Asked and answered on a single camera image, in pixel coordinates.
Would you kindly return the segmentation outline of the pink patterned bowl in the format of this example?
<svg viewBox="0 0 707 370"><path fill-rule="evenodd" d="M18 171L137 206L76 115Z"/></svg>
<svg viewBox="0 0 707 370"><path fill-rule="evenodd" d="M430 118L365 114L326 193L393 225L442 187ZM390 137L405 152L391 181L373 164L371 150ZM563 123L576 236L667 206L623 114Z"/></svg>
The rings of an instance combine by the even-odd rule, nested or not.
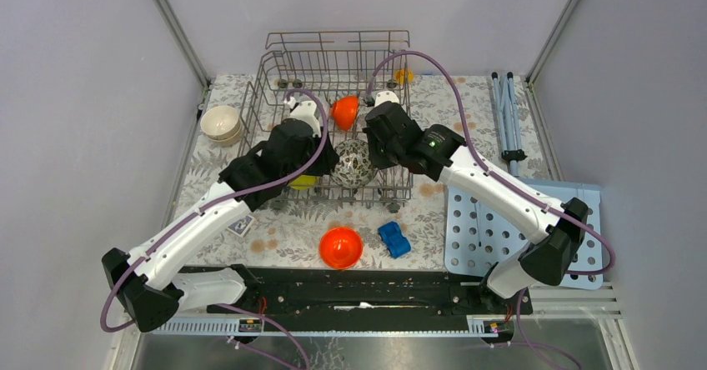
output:
<svg viewBox="0 0 707 370"><path fill-rule="evenodd" d="M378 169L373 165L367 142L348 139L335 147L339 161L330 174L332 182L342 188L356 189L371 183Z"/></svg>

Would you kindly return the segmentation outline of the plain beige bowl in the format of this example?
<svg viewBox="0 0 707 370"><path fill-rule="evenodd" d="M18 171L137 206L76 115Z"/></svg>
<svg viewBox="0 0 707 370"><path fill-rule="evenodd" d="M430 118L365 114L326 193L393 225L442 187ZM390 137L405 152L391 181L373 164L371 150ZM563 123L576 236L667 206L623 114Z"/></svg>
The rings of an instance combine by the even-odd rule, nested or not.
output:
<svg viewBox="0 0 707 370"><path fill-rule="evenodd" d="M241 139L242 134L243 133L241 131L238 131L235 134L233 134L232 136L227 137L225 139L216 139L213 137L208 137L208 140L216 146L229 147L229 146L233 146L235 143L237 143Z"/></svg>

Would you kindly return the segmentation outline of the orange bowl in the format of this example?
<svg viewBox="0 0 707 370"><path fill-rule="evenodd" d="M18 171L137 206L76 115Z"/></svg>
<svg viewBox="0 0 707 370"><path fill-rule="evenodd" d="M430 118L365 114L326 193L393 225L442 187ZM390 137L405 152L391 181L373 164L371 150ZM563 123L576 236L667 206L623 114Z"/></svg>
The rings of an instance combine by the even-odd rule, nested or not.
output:
<svg viewBox="0 0 707 370"><path fill-rule="evenodd" d="M359 98L355 95L341 97L331 107L331 117L337 128L349 131L356 123L359 113Z"/></svg>
<svg viewBox="0 0 707 370"><path fill-rule="evenodd" d="M335 227L320 239L318 253L330 268L345 270L354 266L364 250L359 233L350 227Z"/></svg>

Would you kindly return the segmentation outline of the beige bowl with leaf pattern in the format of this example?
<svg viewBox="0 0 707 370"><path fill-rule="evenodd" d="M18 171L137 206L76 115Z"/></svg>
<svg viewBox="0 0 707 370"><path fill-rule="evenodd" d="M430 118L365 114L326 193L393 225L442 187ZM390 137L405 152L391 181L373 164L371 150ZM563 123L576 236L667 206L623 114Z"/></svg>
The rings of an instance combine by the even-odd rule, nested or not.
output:
<svg viewBox="0 0 707 370"><path fill-rule="evenodd" d="M230 106L216 106L207 110L200 120L201 131L213 140L225 140L241 128L239 111Z"/></svg>

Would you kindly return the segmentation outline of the orange bowl front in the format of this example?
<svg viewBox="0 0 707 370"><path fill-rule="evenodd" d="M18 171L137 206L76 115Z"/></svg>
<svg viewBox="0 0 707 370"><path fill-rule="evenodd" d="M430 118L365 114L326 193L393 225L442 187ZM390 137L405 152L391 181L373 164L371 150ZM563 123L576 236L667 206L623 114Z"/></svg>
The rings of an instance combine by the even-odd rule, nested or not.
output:
<svg viewBox="0 0 707 370"><path fill-rule="evenodd" d="M350 227L335 227L320 239L318 253L330 268L345 270L354 266L364 250L359 233Z"/></svg>

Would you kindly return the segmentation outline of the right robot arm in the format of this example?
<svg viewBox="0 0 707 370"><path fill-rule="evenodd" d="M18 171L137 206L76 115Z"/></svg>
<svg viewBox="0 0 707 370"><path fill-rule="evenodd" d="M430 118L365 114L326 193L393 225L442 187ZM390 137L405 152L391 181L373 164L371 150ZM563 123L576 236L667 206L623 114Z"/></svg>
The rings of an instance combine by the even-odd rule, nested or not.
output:
<svg viewBox="0 0 707 370"><path fill-rule="evenodd" d="M522 252L494 264L478 291L489 313L506 308L516 292L535 283L558 286L584 241L588 205L544 195L482 157L464 138L440 124L422 129L392 101L377 103L365 116L375 165L399 165L412 174L463 189L513 224L529 241Z"/></svg>

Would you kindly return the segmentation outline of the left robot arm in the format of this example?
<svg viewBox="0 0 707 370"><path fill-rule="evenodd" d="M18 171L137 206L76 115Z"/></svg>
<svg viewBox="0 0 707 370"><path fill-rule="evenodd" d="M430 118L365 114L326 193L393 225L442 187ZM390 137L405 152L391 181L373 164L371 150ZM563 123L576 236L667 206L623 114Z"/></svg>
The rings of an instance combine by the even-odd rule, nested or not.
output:
<svg viewBox="0 0 707 370"><path fill-rule="evenodd" d="M123 330L108 325L113 300L130 317L128 324L143 333L160 328L188 308L229 303L241 313L254 309L258 289L231 269L193 280L179 278L178 273L206 243L277 197L290 181L306 172L328 174L337 161L327 120L319 126L295 118L283 120L268 139L232 160L177 220L128 252L114 247L103 255L101 264L111 291L100 315L102 330Z"/></svg>

